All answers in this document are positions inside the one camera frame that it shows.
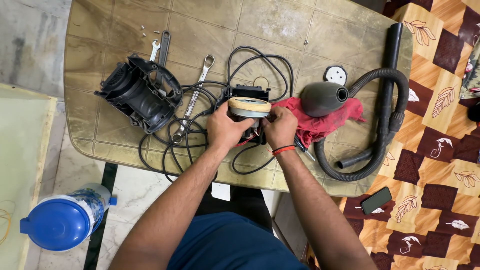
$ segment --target black power cord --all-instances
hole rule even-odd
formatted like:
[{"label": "black power cord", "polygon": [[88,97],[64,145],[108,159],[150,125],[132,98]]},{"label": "black power cord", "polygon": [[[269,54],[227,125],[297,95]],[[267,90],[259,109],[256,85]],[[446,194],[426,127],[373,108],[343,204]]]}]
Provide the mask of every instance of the black power cord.
[{"label": "black power cord", "polygon": [[[239,50],[242,50],[242,49],[248,49],[248,50],[253,50],[255,51],[256,53],[258,53],[258,55],[256,56],[253,56],[251,58],[249,58],[248,60],[244,61],[243,63],[241,63],[236,69],[235,71],[232,73],[232,75],[230,75],[230,65],[231,65],[231,61],[232,61],[232,57],[233,55],[239,51]],[[215,105],[216,105],[216,102],[218,101],[218,98],[213,95],[210,91],[208,91],[206,88],[204,87],[199,87],[198,85],[199,84],[218,84],[218,85],[222,85],[222,86],[226,86],[226,87],[231,87],[230,86],[230,82],[233,78],[233,76],[235,76],[235,74],[240,70],[241,67],[243,67],[246,63],[250,62],[250,61],[253,61],[255,59],[258,59],[258,58],[263,58],[265,59],[279,74],[280,76],[282,76],[282,79],[284,80],[285,82],[285,91],[283,92],[283,94],[278,97],[278,98],[274,98],[274,99],[271,99],[269,101],[278,101],[280,99],[282,99],[287,93],[288,93],[288,89],[290,89],[290,97],[293,96],[293,84],[294,84],[294,78],[293,78],[293,68],[292,68],[292,65],[290,64],[290,62],[288,62],[288,60],[281,56],[281,55],[276,55],[276,54],[263,54],[262,52],[260,52],[258,49],[254,48],[254,47],[251,47],[251,46],[240,46],[240,47],[237,47],[235,48],[231,53],[230,53],[230,57],[228,58],[228,70],[227,70],[227,83],[222,83],[222,82],[217,82],[217,81],[201,81],[201,82],[198,82],[198,83],[195,83],[193,85],[183,85],[182,88],[183,88],[183,93],[187,92],[187,91],[196,91],[196,92],[199,92],[203,95],[205,95],[209,102],[210,102],[210,105],[211,107],[207,110],[204,110],[202,111],[201,113],[195,115],[193,118],[189,119],[189,118],[178,118],[176,115],[174,115],[174,118],[167,126],[167,136],[168,136],[168,141],[158,137],[156,134],[152,134],[152,137],[154,139],[156,139],[158,142],[162,143],[162,144],[165,144],[166,145],[166,148],[165,148],[165,151],[163,152],[163,156],[162,156],[162,169],[159,170],[159,169],[156,169],[156,168],[153,168],[152,166],[150,166],[146,160],[143,158],[142,156],[142,145],[145,141],[145,139],[149,136],[148,134],[146,134],[145,136],[142,137],[142,139],[140,140],[140,143],[138,144],[138,155],[140,157],[140,160],[142,161],[142,163],[147,167],[149,168],[150,170],[154,171],[154,172],[159,172],[159,173],[163,173],[167,179],[170,181],[170,182],[173,182],[172,179],[170,179],[169,176],[175,176],[175,177],[178,177],[179,174],[178,173],[171,173],[171,172],[167,172],[166,169],[165,169],[165,157],[166,155],[168,154],[168,151],[170,151],[172,157],[173,157],[173,160],[175,161],[178,169],[180,170],[180,172],[183,172],[183,168],[182,166],[180,165],[180,163],[178,162],[177,160],[177,157],[175,156],[175,152],[174,152],[174,148],[185,148],[187,149],[187,153],[188,153],[188,157],[190,159],[190,164],[193,163],[193,158],[192,158],[192,154],[190,152],[190,148],[193,148],[193,147],[205,147],[205,149],[207,149],[208,147],[208,135],[207,135],[207,130],[204,129],[198,122],[195,121],[195,119],[197,119],[198,117],[200,116],[203,116],[203,115],[209,115],[209,114],[212,114],[214,111],[215,111]],[[283,73],[280,71],[280,69],[270,60],[270,58],[277,58],[277,59],[280,59],[282,60],[284,63],[287,64],[288,68],[289,68],[289,72],[290,72],[290,85],[288,85],[288,80],[287,78],[283,75]],[[185,127],[185,134],[183,134],[181,136],[182,137],[185,137],[185,145],[177,145],[177,144],[174,144],[173,143],[173,140],[172,140],[172,135],[170,133],[170,127],[173,123],[175,122],[179,122],[181,125],[183,125]],[[193,129],[192,128],[192,125],[196,126],[198,129]],[[204,144],[197,144],[197,145],[189,145],[188,143],[188,135],[190,134],[203,134],[205,136],[205,143]],[[239,157],[239,155],[249,149],[252,149],[252,148],[255,148],[257,146],[259,146],[260,143],[258,144],[255,144],[255,145],[252,145],[252,146],[249,146],[245,149],[242,149],[234,158],[233,158],[233,161],[232,161],[232,169],[233,171],[235,171],[236,173],[238,174],[242,174],[242,175],[246,175],[246,174],[250,174],[250,173],[254,173],[254,172],[257,172],[261,169],[263,169],[265,166],[267,166],[270,162],[272,162],[275,157],[272,157],[269,161],[267,161],[267,163],[265,163],[264,165],[260,166],[259,168],[255,169],[255,170],[252,170],[252,171],[249,171],[249,172],[240,172],[238,171],[236,168],[235,168],[235,161],[237,160],[237,158]],[[213,181],[216,179],[218,175],[218,172],[215,174],[215,177],[213,179]]]}]

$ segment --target black floor strip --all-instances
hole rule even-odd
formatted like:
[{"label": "black floor strip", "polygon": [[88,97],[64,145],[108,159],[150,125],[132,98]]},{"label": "black floor strip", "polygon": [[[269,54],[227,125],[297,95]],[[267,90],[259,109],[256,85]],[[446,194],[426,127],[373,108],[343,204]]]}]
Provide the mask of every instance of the black floor strip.
[{"label": "black floor strip", "polygon": [[[115,183],[115,176],[117,176],[117,164],[106,163],[103,170],[102,186],[106,187],[112,193],[113,185]],[[85,258],[84,270],[96,270],[98,262],[98,254],[102,246],[103,232],[105,230],[105,223],[107,223],[108,210],[103,215],[102,222],[90,236],[90,243],[88,244],[87,256]]]}]

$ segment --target dirty table surface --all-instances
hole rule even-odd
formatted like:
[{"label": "dirty table surface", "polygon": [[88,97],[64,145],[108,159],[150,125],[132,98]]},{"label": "dirty table surface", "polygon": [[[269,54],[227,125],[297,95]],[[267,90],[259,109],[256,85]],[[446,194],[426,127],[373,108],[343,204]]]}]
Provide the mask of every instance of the dirty table surface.
[{"label": "dirty table surface", "polygon": [[[159,38],[154,31],[161,33],[167,29],[171,32],[166,68],[183,85],[198,81],[207,54],[213,54],[216,61],[206,79],[226,81],[230,52],[237,46],[250,45],[265,54],[279,54],[290,61],[295,74],[294,96],[298,97],[308,83],[322,80],[327,66],[343,65],[348,72],[347,86],[367,71],[381,67],[386,30],[393,23],[395,21],[348,0],[115,0],[115,4],[112,0],[73,0],[64,65],[72,143],[78,151],[94,159],[146,169],[138,157],[143,130],[130,126],[127,117],[93,92],[100,90],[100,82],[111,74],[117,62],[125,62],[132,53],[149,59],[152,39]],[[412,44],[412,34],[404,30],[398,69],[407,77]],[[232,66],[236,67],[253,55],[249,51],[239,51]],[[285,64],[273,62],[288,74]],[[280,75],[263,60],[245,65],[232,84],[252,85],[259,76],[268,80],[271,98],[283,93],[285,86]],[[205,84],[204,87],[217,96],[220,94],[219,86]],[[366,123],[348,120],[327,137],[325,149],[331,164],[361,152],[374,140],[372,123],[377,92],[378,81],[373,81],[356,96],[363,103]],[[190,96],[185,95],[178,116],[184,114]],[[208,101],[200,95],[193,114],[207,107]],[[204,125],[206,117],[198,118],[198,122]],[[172,125],[171,132],[177,127]],[[165,129],[157,132],[164,139]],[[189,137],[190,144],[203,142],[203,135]],[[231,150],[224,159],[218,169],[218,182],[288,191],[276,161],[253,174],[235,173],[231,161],[243,147]],[[142,147],[142,154],[151,166],[161,169],[165,148],[150,136]],[[193,148],[192,154],[198,157],[203,150]],[[313,145],[309,151],[313,154]],[[176,156],[187,168],[190,161],[186,150],[177,149]],[[326,176],[318,163],[306,154],[300,153],[300,156],[326,191],[334,196],[363,194],[377,174],[343,183]],[[238,158],[237,168],[250,171],[270,158],[265,147],[256,147]],[[342,171],[354,171],[364,164]],[[179,172],[170,154],[167,154],[165,167],[169,172]]]}]

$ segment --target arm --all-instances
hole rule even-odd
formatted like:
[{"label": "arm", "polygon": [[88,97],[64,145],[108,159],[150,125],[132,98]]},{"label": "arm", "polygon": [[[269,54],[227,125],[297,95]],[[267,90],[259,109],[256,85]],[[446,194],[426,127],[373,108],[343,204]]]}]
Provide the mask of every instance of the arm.
[{"label": "arm", "polygon": [[[292,145],[297,118],[284,107],[275,107],[273,123],[262,119],[272,149]],[[283,169],[293,205],[321,269],[376,269],[357,235],[330,196],[312,176],[296,151],[276,156]]]},{"label": "arm", "polygon": [[235,123],[225,102],[208,118],[210,145],[145,211],[112,260],[110,269],[165,269],[187,231],[221,161],[253,124]]}]

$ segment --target red cloth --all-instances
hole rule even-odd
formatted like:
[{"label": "red cloth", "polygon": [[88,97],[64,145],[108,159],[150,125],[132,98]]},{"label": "red cloth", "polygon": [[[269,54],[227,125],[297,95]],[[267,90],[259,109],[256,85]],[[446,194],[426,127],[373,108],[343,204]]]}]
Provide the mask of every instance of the red cloth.
[{"label": "red cloth", "polygon": [[311,117],[305,114],[301,107],[300,98],[288,98],[272,105],[273,107],[287,107],[297,117],[299,126],[297,136],[303,145],[308,148],[312,142],[318,142],[337,128],[343,126],[347,119],[366,122],[362,118],[363,106],[360,100],[349,98],[338,110],[322,117]]}]

